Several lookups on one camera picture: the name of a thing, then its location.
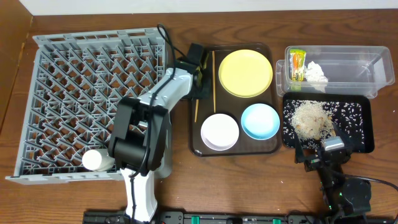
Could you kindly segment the wooden chopstick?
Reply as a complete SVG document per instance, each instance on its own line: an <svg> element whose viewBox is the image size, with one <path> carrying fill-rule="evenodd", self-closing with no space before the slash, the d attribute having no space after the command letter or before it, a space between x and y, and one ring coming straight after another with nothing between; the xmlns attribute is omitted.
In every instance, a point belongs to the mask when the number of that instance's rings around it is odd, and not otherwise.
<svg viewBox="0 0 398 224"><path fill-rule="evenodd" d="M197 118L198 118L198 107L199 107L199 99L196 100L195 102L195 118L194 118L194 122L197 122Z"/></svg>
<svg viewBox="0 0 398 224"><path fill-rule="evenodd" d="M213 89L213 112L216 113L216 71L215 71L215 51L211 51L212 56L212 89Z"/></svg>

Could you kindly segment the rice food waste pile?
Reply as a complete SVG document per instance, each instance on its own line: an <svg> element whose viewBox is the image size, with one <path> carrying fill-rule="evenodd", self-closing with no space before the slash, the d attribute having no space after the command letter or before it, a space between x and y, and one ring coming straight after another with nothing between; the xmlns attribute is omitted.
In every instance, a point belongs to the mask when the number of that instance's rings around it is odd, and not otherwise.
<svg viewBox="0 0 398 224"><path fill-rule="evenodd" d="M335 137L331 113L318 101L299 101L295 106L290 124L298 138L303 141Z"/></svg>

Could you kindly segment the yellow round plate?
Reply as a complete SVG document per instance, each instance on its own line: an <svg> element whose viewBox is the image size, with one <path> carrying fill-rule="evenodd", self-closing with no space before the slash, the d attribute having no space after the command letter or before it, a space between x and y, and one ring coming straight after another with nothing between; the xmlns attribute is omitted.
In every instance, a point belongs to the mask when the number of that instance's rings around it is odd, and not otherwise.
<svg viewBox="0 0 398 224"><path fill-rule="evenodd" d="M218 69L221 86L240 98L265 92L273 79L270 61L255 50L242 49L228 54Z"/></svg>

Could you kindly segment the light blue bowl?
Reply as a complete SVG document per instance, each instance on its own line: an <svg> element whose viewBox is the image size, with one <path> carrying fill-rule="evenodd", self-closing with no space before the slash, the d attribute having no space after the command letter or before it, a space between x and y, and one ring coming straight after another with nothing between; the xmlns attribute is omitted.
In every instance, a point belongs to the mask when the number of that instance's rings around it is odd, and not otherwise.
<svg viewBox="0 0 398 224"><path fill-rule="evenodd" d="M268 140L274 137L280 128L277 111L270 105L256 103L248 106L241 116L241 127L252 139Z"/></svg>

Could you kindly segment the white tissue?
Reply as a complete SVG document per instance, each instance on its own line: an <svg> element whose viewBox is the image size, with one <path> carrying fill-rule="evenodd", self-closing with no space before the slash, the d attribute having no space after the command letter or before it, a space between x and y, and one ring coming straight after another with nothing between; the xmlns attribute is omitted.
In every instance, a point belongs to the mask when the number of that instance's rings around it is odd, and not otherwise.
<svg viewBox="0 0 398 224"><path fill-rule="evenodd" d="M327 86L328 79L323 73L321 66L314 61L310 62L305 69L304 78L310 83L314 89L325 93L325 87Z"/></svg>

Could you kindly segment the yellow green snack wrapper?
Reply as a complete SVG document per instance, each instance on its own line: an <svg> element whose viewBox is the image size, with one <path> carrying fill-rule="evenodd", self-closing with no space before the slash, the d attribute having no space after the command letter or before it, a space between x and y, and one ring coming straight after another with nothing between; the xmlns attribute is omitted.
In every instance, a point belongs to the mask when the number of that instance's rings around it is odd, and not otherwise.
<svg viewBox="0 0 398 224"><path fill-rule="evenodd" d="M306 51L302 49L290 49L290 67L292 69L292 81L302 82L305 73Z"/></svg>

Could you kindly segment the white paper cup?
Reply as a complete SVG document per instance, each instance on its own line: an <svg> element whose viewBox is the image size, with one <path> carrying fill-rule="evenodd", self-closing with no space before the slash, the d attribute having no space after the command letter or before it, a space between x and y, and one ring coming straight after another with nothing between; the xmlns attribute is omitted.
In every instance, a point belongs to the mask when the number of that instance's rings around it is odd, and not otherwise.
<svg viewBox="0 0 398 224"><path fill-rule="evenodd" d="M114 158L108 154L107 149L90 149L82 157L84 168L91 171L106 171L114 166Z"/></svg>

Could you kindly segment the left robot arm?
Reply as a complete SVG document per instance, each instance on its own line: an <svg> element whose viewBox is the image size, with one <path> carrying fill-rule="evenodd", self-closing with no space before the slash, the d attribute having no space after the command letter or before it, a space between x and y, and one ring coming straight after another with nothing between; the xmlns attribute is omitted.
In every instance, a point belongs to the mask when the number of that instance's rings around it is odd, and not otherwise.
<svg viewBox="0 0 398 224"><path fill-rule="evenodd" d="M125 223L149 223L157 210L155 171L171 142L170 112L182 98L208 96L210 79L203 73L208 50L191 44L147 93L122 98L114 117L108 154L123 175L127 207Z"/></svg>

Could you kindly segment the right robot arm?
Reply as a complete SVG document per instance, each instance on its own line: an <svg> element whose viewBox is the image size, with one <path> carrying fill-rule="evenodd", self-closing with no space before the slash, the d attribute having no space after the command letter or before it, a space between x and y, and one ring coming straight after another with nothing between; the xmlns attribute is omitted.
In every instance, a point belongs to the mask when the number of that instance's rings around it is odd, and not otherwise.
<svg viewBox="0 0 398 224"><path fill-rule="evenodd" d="M341 165L349 161L352 145L337 136L322 141L313 154L305 155L301 142L295 139L295 162L305 171L318 173L323 199L330 209L328 222L364 215L371 210L371 184L367 180L348 177Z"/></svg>

